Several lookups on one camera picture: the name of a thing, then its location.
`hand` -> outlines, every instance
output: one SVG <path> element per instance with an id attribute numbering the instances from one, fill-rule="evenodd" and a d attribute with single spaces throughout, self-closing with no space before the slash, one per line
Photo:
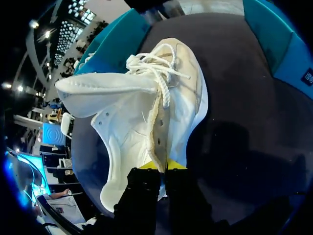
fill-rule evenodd
<path id="1" fill-rule="evenodd" d="M 67 189 L 65 189 L 65 190 L 63 191 L 63 195 L 67 195 L 68 191 L 69 191 L 69 189 L 68 189 L 68 188 L 67 188 Z"/>

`shoelace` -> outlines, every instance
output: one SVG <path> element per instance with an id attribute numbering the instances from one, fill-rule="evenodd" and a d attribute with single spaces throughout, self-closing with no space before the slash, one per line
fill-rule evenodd
<path id="1" fill-rule="evenodd" d="M 94 53 L 89 53 L 89 54 L 88 54 L 89 56 L 85 59 L 85 62 L 84 62 L 84 63 L 81 63 L 81 64 L 79 65 L 78 69 L 80 70 L 81 67 L 82 67 L 85 63 L 87 63 L 88 60 L 90 60 L 90 59 L 92 58 L 92 56 L 93 56 L 95 53 L 96 53 L 96 51 L 95 51 Z"/>
<path id="2" fill-rule="evenodd" d="M 163 47 L 169 47 L 172 51 L 172 61 L 169 62 L 162 59 L 155 54 L 157 54 Z M 126 74 L 136 74 L 136 75 L 147 75 L 148 73 L 153 73 L 156 78 L 156 82 L 159 84 L 160 90 L 163 96 L 163 108 L 167 109 L 170 106 L 170 91 L 168 88 L 168 83 L 171 82 L 171 75 L 175 74 L 187 79 L 190 76 L 177 72 L 175 70 L 176 53 L 173 47 L 169 44 L 162 44 L 154 49 L 150 53 L 140 53 L 136 56 L 131 55 L 126 61 L 126 68 L 129 71 Z"/>

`teal chair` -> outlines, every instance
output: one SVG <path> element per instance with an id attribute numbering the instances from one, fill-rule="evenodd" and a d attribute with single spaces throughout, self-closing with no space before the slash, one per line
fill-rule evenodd
<path id="1" fill-rule="evenodd" d="M 126 60 L 136 54 L 150 26 L 134 9 L 124 13 L 105 27 L 92 41 L 76 67 L 75 75 L 87 72 L 125 73 Z M 79 65 L 96 53 L 79 68 Z"/>
<path id="2" fill-rule="evenodd" d="M 274 78 L 313 99 L 313 57 L 288 17 L 266 0 L 243 0 L 245 19 Z"/>

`person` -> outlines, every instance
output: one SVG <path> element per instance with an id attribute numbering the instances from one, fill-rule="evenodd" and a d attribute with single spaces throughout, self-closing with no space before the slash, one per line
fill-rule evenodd
<path id="1" fill-rule="evenodd" d="M 60 213 L 65 219 L 70 221 L 73 224 L 85 223 L 85 219 L 83 218 L 74 198 L 72 196 L 67 196 L 69 189 L 65 189 L 62 192 L 55 192 L 50 195 L 47 193 L 43 194 L 47 202 Z M 45 215 L 38 205 L 35 205 L 32 209 L 34 215 L 38 218 L 41 217 L 45 223 L 54 224 L 53 220 Z"/>
<path id="2" fill-rule="evenodd" d="M 61 72 L 60 75 L 61 75 L 62 78 L 67 78 L 67 77 L 71 77 L 72 76 L 72 74 L 65 73 L 65 72 Z"/>
<path id="3" fill-rule="evenodd" d="M 84 46 L 86 45 L 86 42 L 84 42 L 83 40 L 79 39 L 79 40 L 76 40 L 76 45 L 78 47 L 84 48 Z"/>
<path id="4" fill-rule="evenodd" d="M 60 102 L 55 102 L 55 101 L 44 101 L 43 103 L 43 107 L 47 107 L 49 106 L 51 109 L 60 109 L 62 106 L 61 106 L 61 103 Z"/>
<path id="5" fill-rule="evenodd" d="M 124 1 L 142 15 L 150 25 L 163 20 L 159 12 L 167 19 L 185 15 L 178 0 L 154 0 L 146 1 L 146 4 L 134 0 Z"/>

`shoe tongue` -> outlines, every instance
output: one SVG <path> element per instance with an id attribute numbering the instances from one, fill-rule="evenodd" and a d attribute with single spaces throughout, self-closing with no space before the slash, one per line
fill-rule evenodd
<path id="1" fill-rule="evenodd" d="M 85 73 L 55 84 L 59 98 L 78 118 L 92 116 L 128 94 L 156 94 L 158 85 L 149 77 L 122 73 Z"/>

